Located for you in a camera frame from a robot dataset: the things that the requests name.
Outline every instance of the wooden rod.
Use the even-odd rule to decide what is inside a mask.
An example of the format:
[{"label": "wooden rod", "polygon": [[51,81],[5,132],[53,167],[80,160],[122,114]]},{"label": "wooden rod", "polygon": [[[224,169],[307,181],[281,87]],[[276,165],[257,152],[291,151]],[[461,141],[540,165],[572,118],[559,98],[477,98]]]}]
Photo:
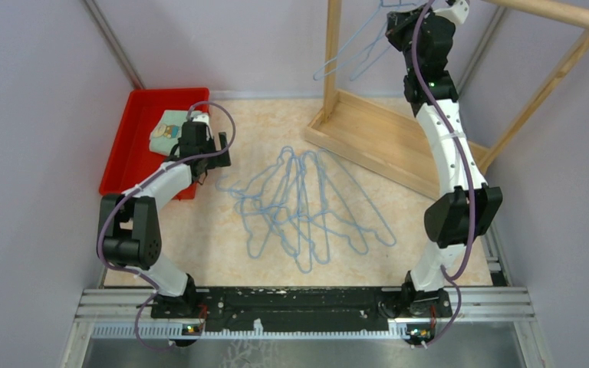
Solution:
[{"label": "wooden rod", "polygon": [[[337,55],[337,44],[340,42],[340,15],[342,11],[342,0],[328,0],[328,15],[326,20],[326,61]],[[328,74],[337,66],[337,60],[328,63],[324,73]],[[337,102],[337,91],[335,89],[335,73],[328,74],[324,78],[324,115],[323,121],[327,121],[333,112]]]},{"label": "wooden rod", "polygon": [[554,19],[569,25],[589,28],[589,9],[555,2],[553,0],[484,0],[492,4],[505,6],[521,12]]},{"label": "wooden rod", "polygon": [[479,162],[479,168],[483,173],[489,168],[493,160],[498,157],[500,152],[509,144],[516,133],[522,128],[531,115],[543,104],[543,102],[550,96],[552,91],[564,80],[572,68],[577,65],[577,62],[586,54],[589,50],[589,29],[585,30],[583,34],[577,39],[572,48],[564,55],[559,61],[554,70],[550,73],[543,84],[538,88],[518,114],[518,116],[512,120],[507,130],[500,136],[498,142],[491,147],[489,152],[484,156],[481,162]]}]

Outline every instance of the folded cloth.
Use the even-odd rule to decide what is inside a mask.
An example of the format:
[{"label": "folded cloth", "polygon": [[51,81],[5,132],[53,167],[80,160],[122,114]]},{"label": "folded cloth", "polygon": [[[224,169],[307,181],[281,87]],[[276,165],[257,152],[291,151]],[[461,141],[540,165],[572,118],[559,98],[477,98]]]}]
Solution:
[{"label": "folded cloth", "polygon": [[[186,121],[188,111],[165,110],[159,123],[150,134],[150,151],[160,155],[169,156],[170,150],[177,144],[182,136],[182,124]],[[192,117],[202,114],[202,111],[193,111]]]}]

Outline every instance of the wooden base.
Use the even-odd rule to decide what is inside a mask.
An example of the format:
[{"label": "wooden base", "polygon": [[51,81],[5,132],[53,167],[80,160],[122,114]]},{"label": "wooden base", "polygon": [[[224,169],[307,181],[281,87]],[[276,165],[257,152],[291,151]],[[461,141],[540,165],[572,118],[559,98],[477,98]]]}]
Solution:
[{"label": "wooden base", "polygon": [[[434,158],[416,120],[345,90],[337,90],[333,101],[337,102],[327,121],[322,110],[306,127],[308,142],[437,199]],[[469,145],[480,163],[488,150],[475,143]]]}]

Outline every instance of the red tray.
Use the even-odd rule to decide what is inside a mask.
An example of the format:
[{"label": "red tray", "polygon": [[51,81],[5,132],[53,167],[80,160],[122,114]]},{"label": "red tray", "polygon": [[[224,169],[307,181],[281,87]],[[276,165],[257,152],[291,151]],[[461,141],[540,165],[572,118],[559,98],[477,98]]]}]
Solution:
[{"label": "red tray", "polygon": [[[166,158],[150,152],[150,133],[164,110],[188,110],[196,102],[209,99],[208,88],[134,90],[120,119],[110,158],[100,182],[100,194],[122,193],[154,173]],[[208,113],[206,105],[197,110]],[[177,199],[195,198],[196,183],[177,193]]]}]

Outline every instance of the floor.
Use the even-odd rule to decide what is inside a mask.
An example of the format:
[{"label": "floor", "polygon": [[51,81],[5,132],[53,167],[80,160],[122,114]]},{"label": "floor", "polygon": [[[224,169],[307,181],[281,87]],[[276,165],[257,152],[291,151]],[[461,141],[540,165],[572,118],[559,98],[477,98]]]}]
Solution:
[{"label": "floor", "polygon": [[[379,99],[377,102],[409,113],[401,99]],[[317,150],[305,142],[303,128],[321,108],[321,100],[228,100],[222,104],[234,116],[238,133],[231,148],[232,166],[211,171],[203,186],[198,187],[192,201],[172,201],[160,211],[163,252],[182,270],[193,276],[197,285],[206,286],[394,286],[400,285],[405,274],[420,258],[427,242],[423,229],[423,213],[432,201],[395,182],[383,178],[346,160],[341,160],[355,177],[396,237],[396,244],[387,247],[375,237],[366,237],[369,252],[359,255],[349,248],[345,239],[330,237],[328,264],[310,263],[300,255],[302,273],[295,260],[286,255],[278,237],[270,237],[258,259],[248,256],[248,248],[256,255],[261,242],[255,236],[248,244],[248,233],[240,215],[234,211],[235,199],[216,189],[216,181],[224,186],[247,181],[277,159],[283,146],[292,146],[297,153]],[[231,134],[224,114],[212,111],[214,132]],[[335,179],[340,192],[355,209],[359,223],[373,227],[384,241],[393,240],[369,208],[359,189],[344,180]],[[346,230],[351,239],[355,234]],[[490,285],[489,268],[479,241],[476,242],[469,266],[458,281],[461,285]],[[110,271],[108,286],[144,285],[130,274]]]}]

